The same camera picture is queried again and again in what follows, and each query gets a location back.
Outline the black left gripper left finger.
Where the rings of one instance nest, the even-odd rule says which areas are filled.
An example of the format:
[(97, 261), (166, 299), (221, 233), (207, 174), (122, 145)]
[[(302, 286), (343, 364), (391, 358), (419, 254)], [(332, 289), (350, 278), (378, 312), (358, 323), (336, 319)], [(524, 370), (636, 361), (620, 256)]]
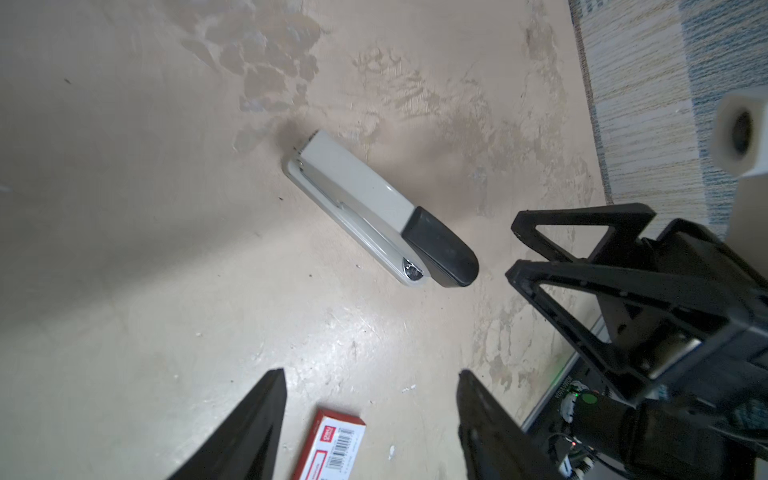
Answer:
[(284, 371), (267, 371), (171, 477), (176, 480), (271, 479), (286, 403)]

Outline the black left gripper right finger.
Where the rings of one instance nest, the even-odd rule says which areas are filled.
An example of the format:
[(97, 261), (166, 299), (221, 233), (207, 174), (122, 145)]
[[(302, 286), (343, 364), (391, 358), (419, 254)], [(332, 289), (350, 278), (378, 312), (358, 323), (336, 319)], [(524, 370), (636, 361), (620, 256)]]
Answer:
[(456, 391), (458, 435), (467, 477), (474, 480), (559, 480), (561, 475), (469, 370)]

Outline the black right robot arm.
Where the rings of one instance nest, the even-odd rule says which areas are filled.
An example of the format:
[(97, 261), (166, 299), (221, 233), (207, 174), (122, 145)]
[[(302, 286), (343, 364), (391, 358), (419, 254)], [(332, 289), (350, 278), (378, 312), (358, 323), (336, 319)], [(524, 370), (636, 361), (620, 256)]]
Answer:
[(538, 254), (509, 283), (598, 373), (573, 401), (571, 439), (636, 479), (750, 479), (767, 432), (735, 421), (767, 400), (767, 282), (702, 225), (654, 239), (643, 204), (517, 214)]

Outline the red staples box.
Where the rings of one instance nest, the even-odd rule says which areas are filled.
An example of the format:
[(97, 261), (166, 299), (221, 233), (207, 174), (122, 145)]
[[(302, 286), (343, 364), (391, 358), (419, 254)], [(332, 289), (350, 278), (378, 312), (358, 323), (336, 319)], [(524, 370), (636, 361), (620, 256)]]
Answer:
[(319, 408), (292, 480), (348, 480), (366, 430), (354, 415)]

